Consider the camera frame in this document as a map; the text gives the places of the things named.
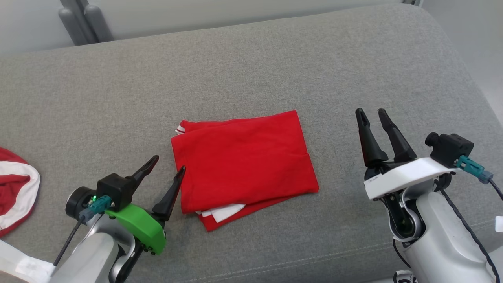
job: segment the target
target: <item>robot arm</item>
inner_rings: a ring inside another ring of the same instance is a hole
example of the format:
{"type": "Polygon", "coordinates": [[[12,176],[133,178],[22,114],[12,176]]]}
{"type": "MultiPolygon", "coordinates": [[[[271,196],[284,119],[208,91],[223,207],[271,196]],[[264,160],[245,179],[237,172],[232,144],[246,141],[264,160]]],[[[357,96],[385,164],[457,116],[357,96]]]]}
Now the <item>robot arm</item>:
{"type": "Polygon", "coordinates": [[[185,167],[176,174],[173,184],[152,211],[131,204],[136,188],[158,159],[158,156],[152,157],[132,176],[123,178],[113,173],[98,181],[96,190],[80,187],[70,195],[66,214],[77,220],[82,219],[82,212],[100,197],[109,197],[113,205],[104,214],[86,219],[89,232],[50,283],[122,283],[143,251],[152,255],[163,251],[164,226],[173,211],[185,167]]]}
{"type": "Polygon", "coordinates": [[[456,134],[431,133],[426,140],[433,147],[431,156],[417,159],[386,111],[379,109],[395,153],[394,160],[388,162],[361,108],[356,110],[356,117],[367,167],[365,190],[369,199],[379,200],[386,207],[393,238],[405,248],[417,281],[490,283],[495,277],[499,283],[488,254],[443,191],[452,175],[462,170],[476,175],[482,183],[492,177],[483,167],[470,163],[473,143],[456,134]],[[488,263],[493,272],[486,268],[488,263]]]}

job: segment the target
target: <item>white wall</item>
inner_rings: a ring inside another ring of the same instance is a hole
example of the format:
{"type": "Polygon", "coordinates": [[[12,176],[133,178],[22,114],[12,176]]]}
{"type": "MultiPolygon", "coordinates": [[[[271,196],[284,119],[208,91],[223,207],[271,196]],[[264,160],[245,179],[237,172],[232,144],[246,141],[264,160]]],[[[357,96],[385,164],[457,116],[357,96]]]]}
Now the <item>white wall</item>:
{"type": "Polygon", "coordinates": [[[424,0],[503,123],[503,0],[424,0]]]}
{"type": "Polygon", "coordinates": [[[115,39],[319,14],[402,0],[88,0],[115,39]]]}
{"type": "Polygon", "coordinates": [[[59,0],[2,0],[0,54],[73,46],[59,19],[59,0]]]}
{"type": "MultiPolygon", "coordinates": [[[[115,39],[318,14],[402,0],[89,0],[115,39]]],[[[73,46],[59,0],[3,0],[0,54],[73,46]]]]}

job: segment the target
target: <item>black cable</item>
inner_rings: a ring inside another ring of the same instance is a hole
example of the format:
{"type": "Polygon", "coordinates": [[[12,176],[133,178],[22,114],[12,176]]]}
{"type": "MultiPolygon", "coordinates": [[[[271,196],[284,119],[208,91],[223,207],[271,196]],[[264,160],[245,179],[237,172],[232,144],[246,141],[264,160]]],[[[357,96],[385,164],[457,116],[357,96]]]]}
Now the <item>black cable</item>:
{"type": "Polygon", "coordinates": [[[410,268],[410,265],[409,263],[405,260],[405,258],[403,258],[403,256],[400,254],[400,252],[398,251],[398,249],[396,248],[396,243],[395,243],[395,238],[393,238],[393,249],[395,249],[395,252],[396,254],[398,255],[398,257],[402,260],[402,262],[407,265],[408,268],[410,268]]]}
{"type": "MultiPolygon", "coordinates": [[[[499,191],[499,189],[497,189],[497,186],[494,184],[494,182],[492,182],[492,180],[490,180],[490,182],[494,186],[494,188],[496,189],[496,191],[499,191]]],[[[445,197],[445,199],[447,200],[447,203],[452,207],[452,209],[454,210],[454,213],[461,220],[461,223],[463,223],[463,225],[465,226],[466,230],[468,230],[468,232],[470,232],[470,235],[472,236],[473,240],[475,241],[475,243],[477,243],[478,247],[480,248],[480,251],[482,252],[482,254],[487,259],[487,263],[489,263],[489,265],[491,266],[492,272],[494,273],[494,276],[496,277],[496,283],[500,283],[500,281],[499,281],[499,274],[498,274],[498,271],[496,270],[496,266],[492,262],[491,257],[489,256],[489,254],[487,253],[487,251],[484,249],[484,246],[482,246],[482,243],[478,240],[477,236],[475,235],[475,233],[473,232],[473,230],[470,228],[470,226],[468,225],[468,223],[466,223],[466,220],[463,218],[463,216],[459,212],[458,208],[451,201],[450,197],[447,195],[447,193],[444,191],[444,189],[440,188],[440,193],[442,193],[442,195],[445,197]]]]}
{"type": "Polygon", "coordinates": [[[58,257],[56,257],[56,260],[54,261],[53,265],[54,266],[57,266],[59,261],[61,260],[64,252],[66,251],[66,248],[68,247],[68,245],[70,244],[70,241],[71,239],[73,238],[73,236],[75,235],[75,233],[77,232],[77,229],[79,228],[79,226],[82,224],[82,222],[84,221],[84,217],[81,217],[77,224],[75,225],[75,227],[73,227],[73,230],[71,231],[70,233],[70,236],[68,236],[68,239],[66,239],[66,242],[64,243],[63,245],[63,248],[61,249],[61,251],[59,252],[58,254],[58,257]]]}
{"type": "Polygon", "coordinates": [[[496,185],[496,183],[492,180],[492,179],[489,179],[489,183],[491,183],[492,187],[494,188],[494,190],[498,193],[499,197],[501,198],[501,200],[503,200],[503,193],[501,193],[501,191],[499,190],[498,186],[496,185]]]}

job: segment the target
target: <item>red cloth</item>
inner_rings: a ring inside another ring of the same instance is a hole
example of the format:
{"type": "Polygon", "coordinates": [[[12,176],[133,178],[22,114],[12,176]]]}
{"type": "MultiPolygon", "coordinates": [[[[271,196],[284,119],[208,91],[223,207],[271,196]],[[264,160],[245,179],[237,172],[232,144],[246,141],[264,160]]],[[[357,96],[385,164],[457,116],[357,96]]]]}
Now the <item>red cloth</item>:
{"type": "MultiPolygon", "coordinates": [[[[27,164],[27,162],[24,161],[21,157],[3,148],[0,148],[0,161],[10,161],[10,162],[27,164]]],[[[4,216],[8,211],[10,211],[14,206],[14,204],[16,203],[16,201],[21,201],[16,200],[16,197],[21,188],[29,181],[30,176],[21,176],[14,174],[3,175],[3,176],[0,175],[0,216],[4,216]]],[[[9,225],[8,227],[2,227],[0,225],[0,238],[9,233],[10,231],[12,231],[17,226],[19,226],[24,220],[26,220],[26,218],[30,216],[32,210],[33,207],[31,207],[29,211],[27,211],[26,215],[22,216],[19,219],[16,219],[16,221],[12,225],[9,225]]]]}
{"type": "Polygon", "coordinates": [[[184,214],[232,203],[246,206],[220,223],[202,217],[207,231],[291,197],[318,192],[295,110],[268,117],[180,124],[171,139],[184,214]]]}

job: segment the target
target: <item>couch cushion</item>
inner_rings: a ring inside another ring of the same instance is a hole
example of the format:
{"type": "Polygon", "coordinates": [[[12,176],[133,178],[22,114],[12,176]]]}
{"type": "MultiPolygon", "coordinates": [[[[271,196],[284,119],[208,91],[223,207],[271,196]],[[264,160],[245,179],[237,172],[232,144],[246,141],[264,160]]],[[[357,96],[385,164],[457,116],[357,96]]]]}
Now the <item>couch cushion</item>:
{"type": "MultiPolygon", "coordinates": [[[[487,101],[438,24],[411,5],[2,57],[0,78],[0,146],[42,176],[32,216],[3,240],[47,261],[75,224],[64,206],[76,188],[130,174],[159,154],[133,202],[151,208],[159,200],[176,172],[170,138],[182,119],[297,109],[319,193],[211,233],[177,203],[165,252],[144,254],[130,282],[358,282],[404,268],[383,205],[366,198],[358,107],[390,156],[378,108],[420,157],[429,155],[431,131],[474,142],[471,157],[490,171],[503,156],[487,101]]],[[[490,187],[458,174],[448,193],[488,250],[503,244],[492,227],[501,202],[490,187]]]]}

